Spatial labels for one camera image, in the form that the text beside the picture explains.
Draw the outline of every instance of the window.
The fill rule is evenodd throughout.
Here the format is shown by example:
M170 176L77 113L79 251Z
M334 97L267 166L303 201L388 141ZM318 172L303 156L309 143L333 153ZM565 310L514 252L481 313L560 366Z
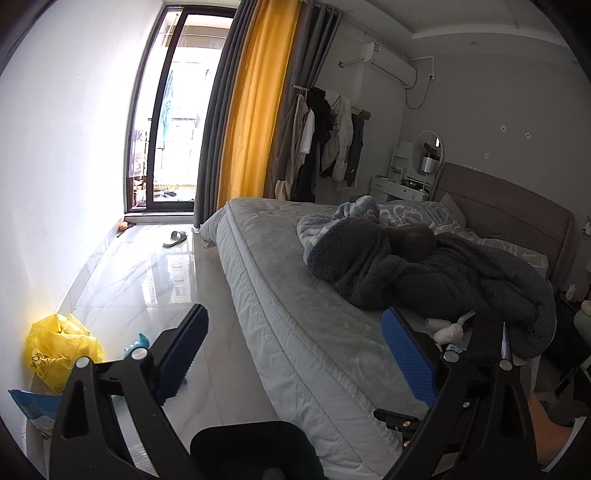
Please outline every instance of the window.
M207 107L234 12L175 7L159 20L130 129L128 211L193 209Z

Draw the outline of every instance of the glass pane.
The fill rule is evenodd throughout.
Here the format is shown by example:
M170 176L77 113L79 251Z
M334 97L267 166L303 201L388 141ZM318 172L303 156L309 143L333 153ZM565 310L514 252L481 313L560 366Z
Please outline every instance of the glass pane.
M154 201L195 200L203 125L231 18L189 15L173 55L158 122Z
M154 111L154 101L158 81L164 65L164 57L168 50L170 37L180 17L180 11L169 11L146 62L141 87L139 89L138 104L135 110L134 130L131 139L128 177L133 182L132 207L146 206L146 176L148 167L148 139L150 138L150 122Z

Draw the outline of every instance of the headboard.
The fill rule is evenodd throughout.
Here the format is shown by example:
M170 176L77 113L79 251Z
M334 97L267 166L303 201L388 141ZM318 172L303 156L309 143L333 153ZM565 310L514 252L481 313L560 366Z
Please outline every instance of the headboard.
M429 198L438 202L446 193L478 236L495 236L546 255L554 290L562 287L575 249L570 211L506 180L453 163L441 166Z

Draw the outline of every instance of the gray blanket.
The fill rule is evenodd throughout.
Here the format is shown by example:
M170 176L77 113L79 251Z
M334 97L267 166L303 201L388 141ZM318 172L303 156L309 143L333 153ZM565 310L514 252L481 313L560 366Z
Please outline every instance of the gray blanket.
M391 254L379 223L343 218L314 243L307 264L361 309L402 304L455 322L469 310L490 308L524 359L541 354L554 335L556 312L546 281L524 260L452 233L437 236L437 250L426 260L410 263Z

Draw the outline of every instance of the mattress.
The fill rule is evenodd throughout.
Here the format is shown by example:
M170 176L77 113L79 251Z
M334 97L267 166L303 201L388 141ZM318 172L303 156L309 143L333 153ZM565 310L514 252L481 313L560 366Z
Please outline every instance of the mattress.
M282 420L300 427L333 479L381 479L401 453L375 408L422 416L381 335L304 265L296 225L334 206L236 199L201 228L216 243L246 343ZM421 330L419 319L407 319Z

